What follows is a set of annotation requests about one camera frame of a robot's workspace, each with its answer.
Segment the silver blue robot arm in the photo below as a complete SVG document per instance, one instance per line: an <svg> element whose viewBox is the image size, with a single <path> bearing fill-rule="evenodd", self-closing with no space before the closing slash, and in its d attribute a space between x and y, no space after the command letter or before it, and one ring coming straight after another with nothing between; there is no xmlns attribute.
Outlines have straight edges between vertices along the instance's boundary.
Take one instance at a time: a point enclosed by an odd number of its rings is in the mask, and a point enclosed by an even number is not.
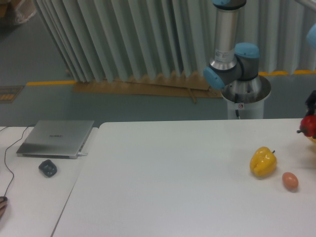
<svg viewBox="0 0 316 237"><path fill-rule="evenodd" d="M313 0L215 0L213 56L204 68L230 119L261 119L272 87L263 76L316 67Z"/></svg>

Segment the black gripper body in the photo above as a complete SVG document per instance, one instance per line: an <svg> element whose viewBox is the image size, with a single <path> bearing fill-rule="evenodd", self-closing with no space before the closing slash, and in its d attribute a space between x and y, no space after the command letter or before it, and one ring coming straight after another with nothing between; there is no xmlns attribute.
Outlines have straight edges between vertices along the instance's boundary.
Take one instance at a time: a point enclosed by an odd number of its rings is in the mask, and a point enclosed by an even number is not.
<svg viewBox="0 0 316 237"><path fill-rule="evenodd" d="M309 95L307 100L305 101L305 105L307 106L307 112L305 116L314 115L316 112L316 90L313 90Z"/></svg>

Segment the person's hand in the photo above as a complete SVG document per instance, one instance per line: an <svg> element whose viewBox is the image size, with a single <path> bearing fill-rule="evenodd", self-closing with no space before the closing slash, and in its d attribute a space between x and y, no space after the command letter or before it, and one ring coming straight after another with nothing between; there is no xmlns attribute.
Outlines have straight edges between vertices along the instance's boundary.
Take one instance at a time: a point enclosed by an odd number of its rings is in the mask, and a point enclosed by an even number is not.
<svg viewBox="0 0 316 237"><path fill-rule="evenodd" d="M7 203L8 203L7 197L0 197L0 218L3 216L3 214L6 211Z"/></svg>

